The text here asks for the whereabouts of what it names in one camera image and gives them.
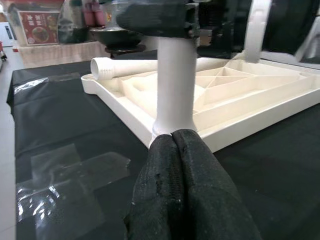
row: black tablecloth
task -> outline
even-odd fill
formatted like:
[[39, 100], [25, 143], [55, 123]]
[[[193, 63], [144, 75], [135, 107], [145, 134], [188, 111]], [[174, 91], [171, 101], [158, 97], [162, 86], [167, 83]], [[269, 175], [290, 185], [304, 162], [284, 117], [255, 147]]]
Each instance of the black tablecloth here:
[[[155, 52], [120, 56], [121, 59], [155, 57]], [[62, 214], [61, 219], [46, 223], [45, 235], [39, 227], [43, 222], [32, 214], [17, 223], [18, 240], [55, 240], [56, 228], [50, 224], [64, 226], [65, 236], [73, 236], [66, 240], [124, 238], [123, 217], [137, 174], [146, 160], [147, 148], [97, 96], [84, 93], [79, 76], [73, 74], [64, 81], [49, 78], [14, 94], [14, 89], [30, 81], [89, 72], [89, 62], [13, 72], [8, 103], [15, 121], [17, 186], [24, 186], [34, 178], [35, 163], [46, 161], [47, 155], [43, 154], [65, 146], [74, 146], [83, 163], [105, 153], [118, 153], [131, 160], [129, 174], [92, 191], [103, 214], [100, 225], [81, 236], [70, 235], [68, 228], [74, 228], [75, 223], [70, 225], [72, 218]], [[320, 104], [215, 153], [235, 182], [264, 240], [320, 239], [319, 120]], [[18, 206], [19, 215], [23, 213]]]

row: white cylindrical pole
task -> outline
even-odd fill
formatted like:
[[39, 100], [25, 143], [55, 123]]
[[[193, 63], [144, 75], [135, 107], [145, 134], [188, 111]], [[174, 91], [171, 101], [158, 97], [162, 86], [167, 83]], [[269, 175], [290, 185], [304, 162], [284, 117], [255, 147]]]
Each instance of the white cylindrical pole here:
[[160, 37], [158, 43], [157, 117], [152, 138], [193, 122], [197, 52], [194, 39]]

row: white plastic stand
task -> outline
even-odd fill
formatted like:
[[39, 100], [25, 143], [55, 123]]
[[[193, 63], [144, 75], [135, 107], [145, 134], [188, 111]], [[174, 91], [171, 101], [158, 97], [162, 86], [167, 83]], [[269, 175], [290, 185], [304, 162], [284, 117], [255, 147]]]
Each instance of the white plastic stand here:
[[[191, 42], [179, 44], [184, 50], [192, 46]], [[193, 59], [192, 51], [188, 54]], [[253, 64], [241, 59], [200, 58], [192, 87], [191, 77], [181, 73], [189, 71], [192, 75], [191, 69], [183, 69], [176, 62], [162, 65], [160, 60], [158, 64], [159, 78], [157, 72], [112, 80], [82, 78], [84, 91], [98, 95], [147, 147], [153, 135], [195, 125], [204, 142], [216, 152], [320, 103], [320, 70], [316, 69], [265, 60]], [[183, 119], [179, 118], [182, 109]]]

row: food image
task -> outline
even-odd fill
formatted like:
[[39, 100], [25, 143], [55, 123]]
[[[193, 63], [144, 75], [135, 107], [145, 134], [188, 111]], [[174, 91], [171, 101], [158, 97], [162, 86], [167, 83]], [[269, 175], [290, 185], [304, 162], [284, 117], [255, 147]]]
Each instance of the food image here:
[[32, 36], [39, 43], [45, 43], [49, 40], [49, 33], [41, 26], [37, 26], [32, 30]]

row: white pipe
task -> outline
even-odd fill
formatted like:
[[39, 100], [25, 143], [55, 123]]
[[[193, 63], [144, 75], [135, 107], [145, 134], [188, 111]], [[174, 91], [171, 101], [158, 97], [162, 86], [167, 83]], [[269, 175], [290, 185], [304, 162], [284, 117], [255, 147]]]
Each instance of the white pipe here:
[[157, 117], [152, 138], [179, 129], [196, 130], [193, 121], [197, 52], [194, 39], [160, 37]]
[[[196, 71], [220, 68], [223, 65], [224, 60], [202, 57], [197, 59]], [[108, 57], [96, 57], [91, 60], [91, 72], [93, 77], [99, 81], [153, 72], [157, 69], [157, 60], [112, 60]]]
[[156, 71], [157, 66], [157, 60], [112, 60], [108, 57], [91, 60], [91, 72], [99, 81]]

